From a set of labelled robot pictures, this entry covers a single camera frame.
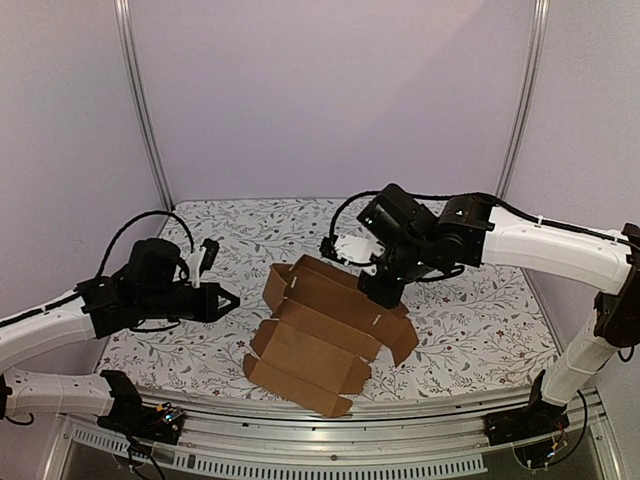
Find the floral patterned table mat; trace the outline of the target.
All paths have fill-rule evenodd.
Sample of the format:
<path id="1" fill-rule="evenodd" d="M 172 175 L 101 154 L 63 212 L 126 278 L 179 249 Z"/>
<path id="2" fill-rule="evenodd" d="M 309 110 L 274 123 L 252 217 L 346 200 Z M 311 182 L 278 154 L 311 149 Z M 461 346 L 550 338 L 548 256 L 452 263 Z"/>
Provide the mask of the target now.
<path id="1" fill-rule="evenodd" d="M 244 376 L 242 361 L 259 323 L 269 316 L 262 291 L 270 266 L 317 256 L 324 235 L 362 235 L 361 203 L 338 199 L 192 201 L 178 205 L 162 237 L 182 248 L 214 239 L 220 252 L 209 278 L 240 298 L 221 321 L 185 322 L 160 333 L 112 335 L 99 369 L 120 370 L 137 385 L 211 397 L 268 401 Z M 469 268 L 434 284 L 414 284 L 403 297 L 418 336 L 395 365 L 382 349 L 355 402 L 450 397 L 529 386 L 558 357 L 540 308 L 521 271 Z"/>

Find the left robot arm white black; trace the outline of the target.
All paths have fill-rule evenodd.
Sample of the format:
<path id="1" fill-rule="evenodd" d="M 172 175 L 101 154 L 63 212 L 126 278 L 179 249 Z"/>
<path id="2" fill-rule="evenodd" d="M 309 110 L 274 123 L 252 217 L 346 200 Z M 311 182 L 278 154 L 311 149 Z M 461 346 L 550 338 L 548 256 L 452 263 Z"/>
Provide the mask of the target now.
<path id="1" fill-rule="evenodd" d="M 1 417 L 80 413 L 113 421 L 128 434 L 148 426 L 148 412 L 128 376 L 35 374 L 18 369 L 33 357 L 74 343 L 137 329 L 147 320 L 214 323 L 239 298 L 201 276 L 213 266 L 219 244 L 211 239 L 182 256 L 166 240 L 136 242 L 128 262 L 111 276 L 77 284 L 48 304 L 1 321 Z"/>

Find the aluminium frame post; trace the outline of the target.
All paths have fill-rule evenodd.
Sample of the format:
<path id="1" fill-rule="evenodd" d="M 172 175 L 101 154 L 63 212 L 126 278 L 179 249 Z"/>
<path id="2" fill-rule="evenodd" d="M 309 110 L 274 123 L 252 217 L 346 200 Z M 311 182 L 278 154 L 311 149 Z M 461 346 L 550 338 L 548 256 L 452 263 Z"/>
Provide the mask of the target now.
<path id="1" fill-rule="evenodd" d="M 173 210 L 175 202 L 162 163 L 138 59 L 130 2 L 127 0 L 115 0 L 114 9 L 125 71 L 143 147 L 160 202 L 164 208 Z"/>
<path id="2" fill-rule="evenodd" d="M 501 200 L 505 200 L 508 196 L 516 170 L 519 152 L 524 140 L 544 50 L 549 6 L 549 0 L 536 0 L 534 2 L 531 32 L 520 94 L 515 110 L 514 122 L 507 142 L 504 161 L 495 189 L 495 195 Z"/>

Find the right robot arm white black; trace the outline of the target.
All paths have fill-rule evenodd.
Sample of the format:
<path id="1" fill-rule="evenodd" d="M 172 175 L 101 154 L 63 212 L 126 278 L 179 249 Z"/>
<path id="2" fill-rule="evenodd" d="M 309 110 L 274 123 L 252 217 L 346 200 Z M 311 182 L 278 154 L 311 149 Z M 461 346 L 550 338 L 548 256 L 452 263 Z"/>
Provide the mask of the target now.
<path id="1" fill-rule="evenodd" d="M 532 216 L 486 194 L 447 198 L 434 214 L 396 184 L 374 194 L 357 217 L 371 239 L 340 240 L 342 258 L 363 270 L 360 289 L 386 308 L 406 285 L 459 265 L 520 267 L 597 289 L 593 314 L 539 375 L 517 427 L 537 436 L 616 353 L 639 343 L 639 229 L 586 227 Z"/>

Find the left aluminium frame post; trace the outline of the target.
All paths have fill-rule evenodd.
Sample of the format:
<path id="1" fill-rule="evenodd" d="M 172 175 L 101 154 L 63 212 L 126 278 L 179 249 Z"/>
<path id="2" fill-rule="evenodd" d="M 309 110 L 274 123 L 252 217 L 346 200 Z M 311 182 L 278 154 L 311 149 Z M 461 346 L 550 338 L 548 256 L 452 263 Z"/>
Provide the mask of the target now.
<path id="1" fill-rule="evenodd" d="M 164 208 L 173 210 L 175 202 L 162 163 L 138 59 L 130 2 L 127 0 L 115 0 L 114 9 L 125 71 L 143 147 L 160 202 Z"/>

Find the aluminium front rail frame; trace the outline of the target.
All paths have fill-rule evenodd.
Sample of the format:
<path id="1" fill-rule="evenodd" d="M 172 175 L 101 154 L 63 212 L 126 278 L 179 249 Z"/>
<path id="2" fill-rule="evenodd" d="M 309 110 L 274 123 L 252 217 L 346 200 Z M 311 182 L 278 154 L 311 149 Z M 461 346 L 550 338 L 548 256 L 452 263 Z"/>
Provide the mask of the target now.
<path id="1" fill-rule="evenodd" d="M 88 418 L 62 417 L 47 479 L 623 479 L 627 473 L 598 393 L 568 407 L 557 459 L 527 469 L 524 443 L 491 445 L 487 414 L 522 406 L 526 388 L 455 397 L 357 402 L 324 419 L 294 404 L 145 390 L 186 410 L 180 440 L 150 457 Z"/>

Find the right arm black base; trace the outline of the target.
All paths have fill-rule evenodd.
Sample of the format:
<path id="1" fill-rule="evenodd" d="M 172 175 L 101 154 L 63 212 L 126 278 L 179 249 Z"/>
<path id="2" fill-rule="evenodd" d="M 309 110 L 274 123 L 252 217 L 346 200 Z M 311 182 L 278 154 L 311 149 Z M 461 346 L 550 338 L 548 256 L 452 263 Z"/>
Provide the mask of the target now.
<path id="1" fill-rule="evenodd" d="M 543 399 L 545 370 L 535 378 L 528 403 L 521 408 L 494 412 L 483 417 L 484 434 L 491 446 L 517 442 L 560 431 L 569 426 L 566 405 Z"/>

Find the brown cardboard paper box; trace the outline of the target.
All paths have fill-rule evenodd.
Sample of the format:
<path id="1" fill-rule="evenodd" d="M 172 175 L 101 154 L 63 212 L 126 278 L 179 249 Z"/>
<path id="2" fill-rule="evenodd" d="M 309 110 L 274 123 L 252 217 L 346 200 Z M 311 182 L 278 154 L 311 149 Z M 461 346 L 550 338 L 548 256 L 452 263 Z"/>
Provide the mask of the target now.
<path id="1" fill-rule="evenodd" d="M 399 366 L 418 344 L 404 305 L 377 305 L 355 275 L 309 255 L 272 264 L 263 299 L 271 316 L 244 356 L 246 379 L 324 417 L 350 410 L 381 348 Z"/>

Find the right aluminium frame post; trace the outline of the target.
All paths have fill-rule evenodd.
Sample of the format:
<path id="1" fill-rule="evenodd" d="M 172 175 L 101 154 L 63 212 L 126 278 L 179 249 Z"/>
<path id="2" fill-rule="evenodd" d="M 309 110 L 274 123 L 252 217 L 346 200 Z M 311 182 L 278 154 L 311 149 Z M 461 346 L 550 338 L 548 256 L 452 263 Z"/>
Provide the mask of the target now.
<path id="1" fill-rule="evenodd" d="M 505 200 L 508 196 L 516 170 L 519 152 L 524 140 L 544 50 L 549 6 L 549 0 L 536 0 L 534 2 L 531 32 L 520 94 L 515 110 L 514 122 L 507 142 L 504 161 L 495 189 L 495 195 L 501 200 Z"/>

